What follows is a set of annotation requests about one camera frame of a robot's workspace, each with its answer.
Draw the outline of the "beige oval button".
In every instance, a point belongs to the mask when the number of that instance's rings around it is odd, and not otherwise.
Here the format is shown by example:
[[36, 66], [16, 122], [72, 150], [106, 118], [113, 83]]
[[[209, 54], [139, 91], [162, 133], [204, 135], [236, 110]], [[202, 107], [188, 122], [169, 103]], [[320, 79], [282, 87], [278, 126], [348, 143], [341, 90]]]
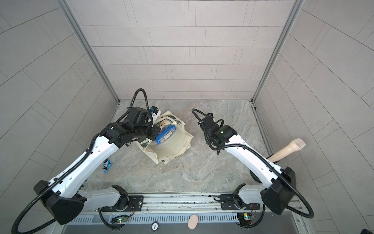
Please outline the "beige oval button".
[[194, 230], [197, 227], [198, 222], [199, 222], [199, 217], [196, 214], [191, 215], [188, 221], [188, 228], [190, 230]]

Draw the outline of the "green circuit board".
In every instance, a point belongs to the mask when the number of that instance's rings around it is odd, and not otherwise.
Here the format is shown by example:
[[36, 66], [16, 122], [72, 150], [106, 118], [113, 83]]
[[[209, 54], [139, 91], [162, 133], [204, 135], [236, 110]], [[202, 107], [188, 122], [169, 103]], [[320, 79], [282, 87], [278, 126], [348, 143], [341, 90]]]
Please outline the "green circuit board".
[[111, 223], [112, 224], [124, 224], [129, 220], [128, 215], [119, 215], [112, 218]]
[[254, 218], [251, 213], [237, 213], [237, 219], [241, 226], [250, 226]]

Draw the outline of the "left green circuit board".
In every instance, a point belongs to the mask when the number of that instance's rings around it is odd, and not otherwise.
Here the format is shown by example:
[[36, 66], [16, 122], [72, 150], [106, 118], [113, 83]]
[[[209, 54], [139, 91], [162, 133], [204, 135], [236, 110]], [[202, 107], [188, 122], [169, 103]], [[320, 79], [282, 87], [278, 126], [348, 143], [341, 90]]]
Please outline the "left green circuit board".
[[112, 224], [124, 224], [129, 220], [128, 215], [119, 215], [112, 218], [111, 223]]

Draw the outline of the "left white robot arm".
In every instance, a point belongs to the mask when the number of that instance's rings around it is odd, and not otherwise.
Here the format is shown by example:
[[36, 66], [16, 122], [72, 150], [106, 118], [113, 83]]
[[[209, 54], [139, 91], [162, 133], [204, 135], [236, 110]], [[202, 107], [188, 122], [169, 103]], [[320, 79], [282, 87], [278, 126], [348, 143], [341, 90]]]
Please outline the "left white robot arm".
[[35, 185], [35, 192], [40, 194], [48, 185], [56, 183], [50, 192], [42, 196], [41, 202], [59, 224], [67, 224], [81, 212], [96, 208], [108, 207], [119, 211], [127, 208], [128, 193], [118, 185], [86, 192], [81, 186], [122, 146], [141, 138], [154, 140], [160, 131], [154, 121], [160, 114], [160, 110], [155, 106], [149, 111], [131, 107], [123, 122], [108, 124], [98, 136], [93, 137], [93, 145], [70, 166], [50, 181], [42, 180]]

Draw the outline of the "floral canvas tote bag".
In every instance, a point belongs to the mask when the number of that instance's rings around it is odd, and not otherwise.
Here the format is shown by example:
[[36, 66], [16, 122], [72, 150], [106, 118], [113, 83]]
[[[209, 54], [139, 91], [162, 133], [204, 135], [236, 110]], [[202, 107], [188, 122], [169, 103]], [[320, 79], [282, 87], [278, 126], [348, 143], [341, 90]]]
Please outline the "floral canvas tote bag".
[[181, 157], [191, 147], [193, 135], [185, 130], [185, 123], [170, 111], [159, 116], [155, 125], [161, 129], [165, 125], [174, 125], [176, 131], [164, 143], [157, 144], [155, 140], [141, 138], [136, 141], [139, 149], [156, 164], [167, 164], [169, 161]]

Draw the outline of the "black round microphone base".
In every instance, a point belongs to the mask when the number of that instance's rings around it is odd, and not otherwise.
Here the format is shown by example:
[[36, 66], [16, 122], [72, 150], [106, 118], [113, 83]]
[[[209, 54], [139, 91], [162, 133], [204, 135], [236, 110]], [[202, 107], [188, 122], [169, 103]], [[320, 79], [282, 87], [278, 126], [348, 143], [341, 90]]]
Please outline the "black round microphone base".
[[250, 175], [257, 183], [262, 184], [261, 180], [252, 171], [250, 171]]

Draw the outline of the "beige microphone on stand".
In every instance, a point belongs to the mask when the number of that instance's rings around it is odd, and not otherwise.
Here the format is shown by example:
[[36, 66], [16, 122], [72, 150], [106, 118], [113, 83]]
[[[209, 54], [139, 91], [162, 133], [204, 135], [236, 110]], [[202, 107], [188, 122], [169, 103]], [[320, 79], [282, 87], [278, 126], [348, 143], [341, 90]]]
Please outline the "beige microphone on stand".
[[282, 148], [281, 150], [279, 150], [278, 152], [270, 156], [268, 160], [270, 162], [275, 163], [277, 161], [280, 161], [286, 158], [287, 156], [289, 156], [290, 154], [294, 152], [300, 151], [305, 146], [306, 146], [306, 143], [301, 138], [297, 138], [291, 141], [287, 146], [285, 146], [284, 148]]

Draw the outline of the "small blue white toy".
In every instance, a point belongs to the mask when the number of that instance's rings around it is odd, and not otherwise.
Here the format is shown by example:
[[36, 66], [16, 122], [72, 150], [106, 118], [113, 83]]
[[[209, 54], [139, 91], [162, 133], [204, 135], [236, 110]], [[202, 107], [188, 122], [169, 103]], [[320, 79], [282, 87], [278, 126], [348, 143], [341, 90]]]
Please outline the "small blue white toy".
[[112, 166], [112, 162], [108, 159], [104, 160], [102, 170], [106, 173]]

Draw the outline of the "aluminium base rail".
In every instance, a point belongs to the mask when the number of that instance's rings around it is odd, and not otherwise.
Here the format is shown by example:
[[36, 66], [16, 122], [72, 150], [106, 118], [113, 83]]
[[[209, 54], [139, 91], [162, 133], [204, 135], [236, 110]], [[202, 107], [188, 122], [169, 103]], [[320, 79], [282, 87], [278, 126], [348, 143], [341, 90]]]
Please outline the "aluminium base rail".
[[[124, 224], [186, 224], [191, 215], [199, 217], [199, 223], [239, 223], [237, 213], [251, 213], [260, 217], [262, 204], [252, 203], [239, 209], [230, 193], [166, 193], [130, 194], [128, 205], [122, 210], [101, 208], [82, 212], [69, 225], [100, 225], [105, 219], [111, 225]], [[112, 224], [115, 216], [128, 215], [124, 224]]]

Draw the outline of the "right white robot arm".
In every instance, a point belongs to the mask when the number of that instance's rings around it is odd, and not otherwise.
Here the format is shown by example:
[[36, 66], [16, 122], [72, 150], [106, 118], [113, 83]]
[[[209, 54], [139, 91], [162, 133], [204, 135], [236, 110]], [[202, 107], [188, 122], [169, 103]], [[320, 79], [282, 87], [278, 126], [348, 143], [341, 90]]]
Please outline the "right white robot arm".
[[240, 185], [233, 193], [233, 203], [244, 209], [251, 203], [263, 204], [280, 215], [295, 193], [280, 176], [291, 185], [296, 185], [295, 173], [284, 170], [250, 147], [243, 138], [228, 125], [218, 125], [210, 115], [198, 120], [206, 143], [214, 151], [225, 150], [241, 161], [261, 182], [261, 185]]

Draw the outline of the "round black knob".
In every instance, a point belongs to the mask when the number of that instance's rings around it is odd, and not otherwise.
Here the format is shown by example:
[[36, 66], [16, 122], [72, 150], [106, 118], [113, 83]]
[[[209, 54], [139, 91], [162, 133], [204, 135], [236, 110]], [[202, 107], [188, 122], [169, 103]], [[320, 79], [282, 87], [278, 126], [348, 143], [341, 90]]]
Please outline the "round black knob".
[[160, 227], [160, 224], [159, 224], [157, 221], [154, 221], [154, 222], [152, 223], [152, 225], [151, 225], [151, 230], [152, 230], [153, 232], [156, 232], [156, 231], [159, 229], [159, 227]]

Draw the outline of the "right green circuit board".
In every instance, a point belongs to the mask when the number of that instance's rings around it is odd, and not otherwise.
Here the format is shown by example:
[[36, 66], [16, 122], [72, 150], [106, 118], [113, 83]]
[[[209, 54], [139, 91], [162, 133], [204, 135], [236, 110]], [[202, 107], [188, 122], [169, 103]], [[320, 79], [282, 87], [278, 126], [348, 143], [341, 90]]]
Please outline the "right green circuit board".
[[254, 218], [251, 213], [237, 213], [237, 219], [241, 226], [250, 226]]

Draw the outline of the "blue plastic case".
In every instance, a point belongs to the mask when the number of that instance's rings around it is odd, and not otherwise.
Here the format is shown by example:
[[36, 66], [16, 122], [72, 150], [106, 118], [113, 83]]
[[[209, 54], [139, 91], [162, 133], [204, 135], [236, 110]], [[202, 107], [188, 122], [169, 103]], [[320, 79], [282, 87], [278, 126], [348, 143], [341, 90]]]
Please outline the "blue plastic case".
[[164, 143], [169, 137], [173, 135], [175, 131], [176, 127], [174, 125], [165, 125], [156, 137], [156, 143], [158, 145]]

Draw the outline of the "aluminium corner frame post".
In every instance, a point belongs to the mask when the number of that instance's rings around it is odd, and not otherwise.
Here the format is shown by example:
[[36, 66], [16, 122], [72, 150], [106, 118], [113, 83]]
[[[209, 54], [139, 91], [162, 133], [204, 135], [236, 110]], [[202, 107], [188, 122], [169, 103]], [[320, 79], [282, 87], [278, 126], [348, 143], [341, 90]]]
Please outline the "aluminium corner frame post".
[[259, 98], [259, 95], [261, 93], [261, 90], [263, 89], [264, 85], [265, 85], [265, 82], [266, 82], [266, 79], [268, 78], [270, 72], [271, 72], [271, 69], [272, 67], [274, 66], [275, 62], [276, 62], [276, 59], [278, 57], [278, 55], [280, 54], [280, 51], [287, 39], [287, 36], [289, 35], [290, 33], [290, 30], [298, 16], [298, 13], [300, 12], [301, 8], [302, 8], [302, 4], [303, 4], [303, 0], [296, 0], [291, 8], [291, 11], [290, 11], [290, 14], [285, 22], [285, 25], [283, 27], [283, 30], [281, 31], [281, 34], [278, 38], [278, 41], [276, 43], [276, 46], [273, 50], [273, 53], [271, 54], [271, 57], [269, 59], [269, 62], [265, 68], [265, 71], [263, 73], [263, 76], [259, 82], [259, 86], [258, 88], [256, 89], [255, 91], [255, 94], [252, 98], [252, 102], [255, 103], [257, 101], [257, 99]]

